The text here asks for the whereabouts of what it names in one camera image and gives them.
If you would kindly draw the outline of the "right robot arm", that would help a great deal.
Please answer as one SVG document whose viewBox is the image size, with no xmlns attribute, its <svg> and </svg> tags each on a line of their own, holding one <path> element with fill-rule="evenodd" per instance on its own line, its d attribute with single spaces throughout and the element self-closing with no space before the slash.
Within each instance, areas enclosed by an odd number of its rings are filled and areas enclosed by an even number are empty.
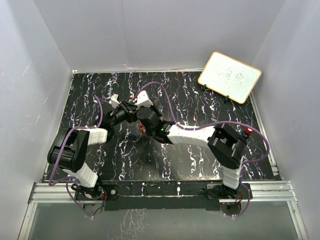
<svg viewBox="0 0 320 240">
<path fill-rule="evenodd" d="M 193 130 L 189 126 L 162 120 L 150 107 L 140 107 L 137 118 L 145 133 L 162 144 L 187 144 L 209 149 L 222 165 L 223 178 L 220 186 L 203 189 L 208 198 L 236 198 L 240 192 L 241 168 L 247 148 L 247 137 L 240 135 L 229 124 L 223 123 Z"/>
</svg>

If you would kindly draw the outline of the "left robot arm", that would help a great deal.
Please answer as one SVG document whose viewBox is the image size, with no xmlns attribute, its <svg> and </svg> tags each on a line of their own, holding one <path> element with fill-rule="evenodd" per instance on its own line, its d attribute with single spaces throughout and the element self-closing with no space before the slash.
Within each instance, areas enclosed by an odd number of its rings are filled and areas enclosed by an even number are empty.
<svg viewBox="0 0 320 240">
<path fill-rule="evenodd" d="M 115 133 L 114 127 L 124 121 L 138 120 L 139 107 L 121 101 L 104 112 L 99 101 L 100 117 L 93 126 L 60 128 L 47 155 L 47 162 L 53 166 L 49 186 L 65 182 L 72 184 L 78 193 L 97 200 L 104 192 L 98 175 L 86 163 L 87 148 L 90 145 L 105 144 Z"/>
</svg>

